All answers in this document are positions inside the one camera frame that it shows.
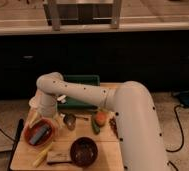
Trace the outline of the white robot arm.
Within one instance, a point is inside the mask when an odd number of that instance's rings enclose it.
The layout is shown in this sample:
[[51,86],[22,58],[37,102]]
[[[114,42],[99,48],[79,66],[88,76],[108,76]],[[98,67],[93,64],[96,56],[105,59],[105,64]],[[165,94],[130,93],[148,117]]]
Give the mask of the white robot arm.
[[155,105],[143,84],[127,81],[117,88],[104,88],[69,83],[53,72],[40,76],[36,86],[40,91],[38,112],[44,117],[56,113],[58,95],[113,111],[122,162],[128,171],[170,171]]

